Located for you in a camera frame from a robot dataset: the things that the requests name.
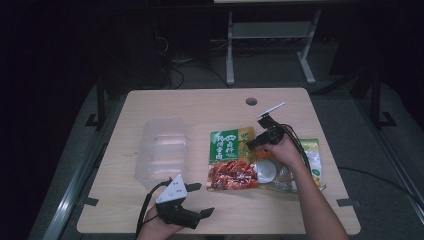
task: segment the snack bag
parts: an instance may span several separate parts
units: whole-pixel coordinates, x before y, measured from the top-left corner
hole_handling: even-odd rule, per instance
[[[253,127],[212,132],[208,190],[256,188],[255,155],[246,143],[255,138]]]
[[[308,156],[312,177],[320,190],[324,190],[326,186],[322,184],[318,139],[300,139],[300,142]],[[296,182],[285,164],[276,160],[270,152],[262,149],[255,150],[255,155],[257,158],[255,170],[258,174],[259,188],[280,192],[297,192]]]

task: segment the person's left hand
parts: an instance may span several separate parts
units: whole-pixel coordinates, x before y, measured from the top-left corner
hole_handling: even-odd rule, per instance
[[[137,240],[164,240],[184,228],[175,224],[165,223],[159,218],[156,207],[152,207],[147,211],[144,222]]]

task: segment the gray floor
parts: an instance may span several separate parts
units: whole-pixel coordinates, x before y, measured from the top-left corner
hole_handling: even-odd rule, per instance
[[[303,87],[316,91],[340,78],[329,76],[332,59],[337,49],[336,42],[328,44],[315,43],[309,54],[309,62],[317,80],[310,86],[306,83],[301,67],[297,61],[296,51],[301,43],[281,43],[278,49],[246,57],[239,55],[234,59],[236,84],[233,88],[251,87]],[[226,88],[225,57],[218,54],[211,59],[210,69],[202,61],[193,61],[177,68],[184,74],[181,89]],[[177,72],[171,73],[174,85],[181,80]],[[338,167],[363,170],[392,182],[400,184],[393,164],[387,156],[378,134],[383,134],[391,143],[394,152],[404,165],[417,188],[423,192],[424,169],[423,131],[405,111],[395,91],[383,85],[382,111],[390,112],[398,124],[374,131],[363,106],[369,99],[357,101],[350,97],[352,83],[348,83],[325,96],[311,96],[312,103],[326,134],[330,148]],[[60,164],[52,181],[49,193],[33,227],[29,239],[41,239],[49,226],[56,209],[81,161],[91,149],[107,143],[114,124],[125,102],[125,95],[120,100],[107,100],[108,125],[101,131],[86,127],[85,121],[96,112],[95,88],[87,96],[80,110]],[[340,170],[350,198],[356,203],[355,211],[361,224],[361,232],[351,239],[422,239],[424,225],[412,207],[411,200],[405,193],[392,185],[367,174]],[[133,234],[86,234],[78,233],[76,223],[82,210],[82,202],[88,195],[95,177],[94,167],[85,184],[80,200],[75,205],[67,222],[61,239],[134,239]],[[284,239],[306,239],[306,236],[284,236]]]

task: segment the dark background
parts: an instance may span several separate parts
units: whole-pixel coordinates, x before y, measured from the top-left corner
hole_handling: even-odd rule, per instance
[[[396,1],[330,8],[323,12],[315,39],[340,41],[335,74],[364,65],[378,69],[422,128],[423,10],[422,3]],[[209,38],[225,38],[225,12],[169,13],[159,25],[155,16],[92,11],[78,1],[1,2],[2,236],[27,238],[75,117],[99,76],[112,97],[161,88],[166,80],[160,67],[168,59],[156,54],[155,31],[179,43],[174,51],[204,58]]]

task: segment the table hole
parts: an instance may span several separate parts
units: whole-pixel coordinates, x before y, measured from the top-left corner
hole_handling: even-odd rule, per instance
[[[258,104],[258,100],[256,100],[256,98],[246,98],[246,103],[249,106],[255,106]]]

